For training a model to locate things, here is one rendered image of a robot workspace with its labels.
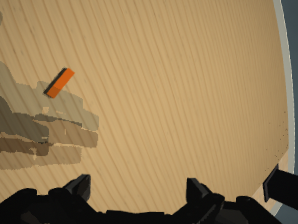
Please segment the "orange rod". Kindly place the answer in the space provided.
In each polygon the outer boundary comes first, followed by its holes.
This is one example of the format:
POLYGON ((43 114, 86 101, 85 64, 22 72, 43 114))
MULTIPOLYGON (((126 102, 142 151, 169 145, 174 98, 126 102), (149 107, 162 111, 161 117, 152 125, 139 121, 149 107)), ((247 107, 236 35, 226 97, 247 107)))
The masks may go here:
POLYGON ((75 73, 71 69, 67 68, 67 70, 62 74, 62 76, 56 81, 56 83, 52 86, 52 88, 47 92, 47 94, 54 99, 74 74, 75 73))

